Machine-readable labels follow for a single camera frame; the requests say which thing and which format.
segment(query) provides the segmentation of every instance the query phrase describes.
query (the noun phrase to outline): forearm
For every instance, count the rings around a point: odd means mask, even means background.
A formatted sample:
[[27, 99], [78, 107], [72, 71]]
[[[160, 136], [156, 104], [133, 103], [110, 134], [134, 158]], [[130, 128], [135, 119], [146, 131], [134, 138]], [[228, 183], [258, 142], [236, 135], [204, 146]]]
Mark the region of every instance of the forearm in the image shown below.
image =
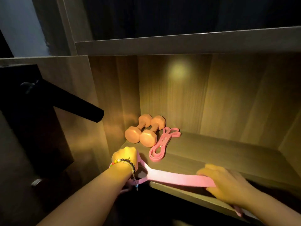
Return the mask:
[[297, 226], [301, 224], [299, 213], [258, 190], [250, 194], [244, 208], [268, 226]]
[[127, 164], [116, 163], [59, 205], [38, 226], [102, 225], [130, 175]]

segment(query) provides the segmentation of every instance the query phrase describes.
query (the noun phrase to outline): hand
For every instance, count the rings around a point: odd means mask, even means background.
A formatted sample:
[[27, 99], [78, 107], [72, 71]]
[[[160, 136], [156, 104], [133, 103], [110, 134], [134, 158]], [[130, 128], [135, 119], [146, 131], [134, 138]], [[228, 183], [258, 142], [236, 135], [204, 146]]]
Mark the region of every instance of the hand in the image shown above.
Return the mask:
[[240, 173], [229, 171], [224, 167], [206, 164], [197, 175], [205, 175], [213, 179], [216, 187], [208, 187], [206, 190], [230, 205], [245, 207], [252, 201], [256, 192], [259, 192]]
[[125, 147], [115, 152], [112, 156], [112, 162], [117, 159], [129, 159], [135, 166], [135, 170], [138, 169], [137, 163], [137, 150], [134, 147]]

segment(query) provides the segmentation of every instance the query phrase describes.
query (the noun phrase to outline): beaded bracelet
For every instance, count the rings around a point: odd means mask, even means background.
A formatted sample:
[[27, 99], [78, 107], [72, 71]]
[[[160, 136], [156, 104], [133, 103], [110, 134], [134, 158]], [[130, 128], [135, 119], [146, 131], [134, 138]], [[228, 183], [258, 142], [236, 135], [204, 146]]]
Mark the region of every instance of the beaded bracelet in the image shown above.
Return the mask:
[[135, 185], [136, 190], [138, 190], [138, 184], [136, 183], [136, 179], [135, 179], [135, 173], [136, 173], [135, 165], [129, 159], [117, 159], [117, 160], [114, 160], [114, 162], [112, 162], [110, 164], [109, 168], [118, 162], [126, 163], [127, 165], [129, 165], [132, 168], [133, 181], [136, 184]]

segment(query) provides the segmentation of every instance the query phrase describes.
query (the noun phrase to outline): pink resistance band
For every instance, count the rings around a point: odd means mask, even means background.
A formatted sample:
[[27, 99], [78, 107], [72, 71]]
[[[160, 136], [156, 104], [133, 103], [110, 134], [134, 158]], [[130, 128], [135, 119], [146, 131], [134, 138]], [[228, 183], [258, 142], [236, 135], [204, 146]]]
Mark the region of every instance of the pink resistance band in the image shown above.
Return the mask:
[[[141, 159], [138, 151], [137, 151], [137, 162], [139, 162], [141, 166], [144, 167], [148, 173], [146, 177], [136, 180], [136, 183], [138, 185], [148, 180], [151, 180], [151, 181], [180, 185], [180, 186], [216, 187], [214, 181], [206, 176], [182, 175], [182, 174], [176, 174], [176, 173], [152, 169]], [[127, 183], [129, 183], [132, 186], [135, 185], [132, 179], [129, 179]], [[243, 213], [242, 209], [237, 206], [234, 206], [234, 209], [237, 215], [241, 217]]]
[[[159, 162], [164, 158], [165, 148], [172, 137], [180, 137], [181, 133], [178, 128], [163, 128], [163, 134], [159, 141], [150, 149], [148, 156], [153, 162]], [[156, 153], [156, 150], [161, 147], [161, 151]]]

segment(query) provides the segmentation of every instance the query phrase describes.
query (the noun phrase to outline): orange dumbbell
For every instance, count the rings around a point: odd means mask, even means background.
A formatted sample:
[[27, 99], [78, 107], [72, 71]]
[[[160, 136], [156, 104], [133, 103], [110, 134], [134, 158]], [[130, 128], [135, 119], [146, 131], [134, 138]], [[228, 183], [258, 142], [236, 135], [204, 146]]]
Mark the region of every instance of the orange dumbbell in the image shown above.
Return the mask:
[[140, 142], [146, 147], [152, 147], [157, 142], [156, 131], [163, 129], [166, 125], [164, 117], [155, 116], [151, 121], [152, 128], [144, 130], [140, 135]]
[[124, 133], [126, 139], [131, 143], [138, 143], [141, 135], [141, 129], [151, 125], [152, 117], [149, 114], [143, 114], [138, 118], [137, 127], [129, 127]]

